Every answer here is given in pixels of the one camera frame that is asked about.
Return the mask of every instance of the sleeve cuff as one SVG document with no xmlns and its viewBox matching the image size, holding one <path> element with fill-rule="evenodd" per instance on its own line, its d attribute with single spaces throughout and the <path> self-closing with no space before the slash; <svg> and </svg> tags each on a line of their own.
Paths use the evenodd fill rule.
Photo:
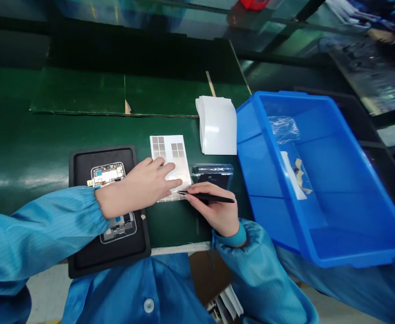
<svg viewBox="0 0 395 324">
<path fill-rule="evenodd" d="M 230 237 L 223 237 L 219 236 L 216 234 L 215 230 L 213 230 L 213 235 L 216 238 L 217 241 L 219 241 L 221 244 L 230 246 L 232 248 L 240 247 L 242 246 L 246 239 L 247 239 L 247 233 L 245 232 L 245 228 L 241 222 L 239 222 L 239 231 L 233 236 Z"/>
</svg>

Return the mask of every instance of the black tray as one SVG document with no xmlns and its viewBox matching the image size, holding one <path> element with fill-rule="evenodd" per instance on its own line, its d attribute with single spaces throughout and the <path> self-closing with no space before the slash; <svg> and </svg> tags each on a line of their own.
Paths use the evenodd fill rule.
<svg viewBox="0 0 395 324">
<path fill-rule="evenodd" d="M 86 186 L 91 179 L 91 169 L 96 166 L 122 162 L 128 174 L 137 164 L 133 145 L 115 146 L 70 154 L 69 187 Z M 114 266 L 129 264 L 151 255 L 145 210 L 134 211 L 137 231 L 131 236 L 102 244 L 97 236 L 82 250 L 68 258 L 68 275 L 78 278 Z"/>
</svg>

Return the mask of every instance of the blue bin rim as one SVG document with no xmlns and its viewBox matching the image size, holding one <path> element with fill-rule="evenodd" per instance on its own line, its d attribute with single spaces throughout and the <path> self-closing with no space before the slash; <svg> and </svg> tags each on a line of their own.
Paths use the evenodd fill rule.
<svg viewBox="0 0 395 324">
<path fill-rule="evenodd" d="M 337 104 L 334 102 L 334 100 L 331 97 L 328 96 L 309 95 L 305 92 L 293 92 L 293 91 L 279 91 L 279 92 L 257 91 L 253 95 L 251 95 L 249 99 L 252 102 L 253 109 L 257 116 L 259 126 L 262 130 L 262 135 L 265 140 L 266 146 L 269 150 L 270 156 L 272 158 L 276 158 L 279 161 L 279 163 L 274 163 L 274 166 L 277 171 L 276 173 L 280 183 L 281 192 L 285 197 L 286 206 L 291 216 L 291 221 L 294 225 L 294 231 L 300 247 L 301 255 L 308 258 L 309 260 L 313 260 L 313 262 L 316 263 L 318 266 L 322 266 L 325 268 L 327 268 L 328 266 L 345 265 L 346 263 L 351 264 L 358 268 L 364 267 L 364 264 L 366 264 L 366 266 L 372 266 L 372 264 L 370 264 L 370 262 L 367 261 L 368 257 L 372 257 L 373 254 L 378 254 L 378 253 L 381 254 L 381 252 L 368 253 L 367 256 L 364 256 L 363 254 L 358 254 L 346 258 L 334 258 L 334 259 L 324 259 L 324 260 L 321 260 L 317 256 L 316 249 L 314 248 L 314 244 L 310 232 L 308 230 L 304 230 L 307 228 L 307 226 L 304 223 L 304 213 L 302 212 L 299 202 L 296 199 L 296 194 L 293 189 L 292 183 L 288 181 L 289 177 L 288 177 L 286 166 L 283 163 L 281 151 L 279 149 L 276 149 L 278 148 L 278 143 L 269 124 L 268 117 L 265 113 L 265 109 L 261 101 L 261 97 L 288 97 L 288 98 L 300 97 L 304 99 L 327 101 L 331 109 L 333 109 L 334 113 L 337 115 L 338 119 L 340 120 L 343 130 L 349 137 L 350 140 L 349 142 L 351 143 L 351 145 L 353 145 L 355 151 L 360 152 L 361 159 L 366 165 L 366 169 L 369 172 L 374 184 L 376 185 L 376 188 L 378 189 L 382 199 L 388 205 L 390 212 L 395 218 L 394 203 L 392 202 L 391 198 L 386 192 L 383 184 L 381 183 L 376 171 L 374 170 L 373 166 L 371 165 L 370 161 L 365 155 L 363 149 L 361 148 L 356 138 L 354 137 L 352 131 L 350 130 L 349 126 L 347 125 L 347 122 L 343 117 L 343 115 L 341 114 Z M 241 105 L 241 107 L 239 107 L 237 111 L 245 107 L 246 104 L 247 102 Z M 394 253 L 387 254 L 385 257 L 386 257 L 386 262 L 391 263 L 392 259 L 395 257 L 395 254 Z M 376 265 L 382 265 L 382 259 Z"/>
</svg>

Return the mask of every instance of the white button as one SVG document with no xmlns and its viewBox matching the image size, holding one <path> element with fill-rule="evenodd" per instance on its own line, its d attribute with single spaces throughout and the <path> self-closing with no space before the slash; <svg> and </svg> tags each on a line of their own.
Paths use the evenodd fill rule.
<svg viewBox="0 0 395 324">
<path fill-rule="evenodd" d="M 154 310 L 154 301 L 151 298 L 146 299 L 143 304 L 143 308 L 145 309 L 146 313 L 152 313 Z"/>
</svg>

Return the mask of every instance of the circuit board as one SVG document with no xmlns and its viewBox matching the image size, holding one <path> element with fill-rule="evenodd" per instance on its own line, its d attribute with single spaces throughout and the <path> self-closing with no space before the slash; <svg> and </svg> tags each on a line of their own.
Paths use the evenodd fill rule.
<svg viewBox="0 0 395 324">
<path fill-rule="evenodd" d="M 91 170 L 92 179 L 88 181 L 88 187 L 101 188 L 115 181 L 125 178 L 124 164 L 115 162 L 103 166 L 96 166 Z"/>
<path fill-rule="evenodd" d="M 125 178 L 125 169 L 122 162 L 110 163 L 96 166 L 91 170 L 91 180 L 88 180 L 89 187 L 96 189 L 110 185 Z M 100 235 L 100 241 L 107 244 L 118 239 L 133 235 L 137 231 L 134 213 L 113 218 L 109 221 L 109 228 Z"/>
</svg>

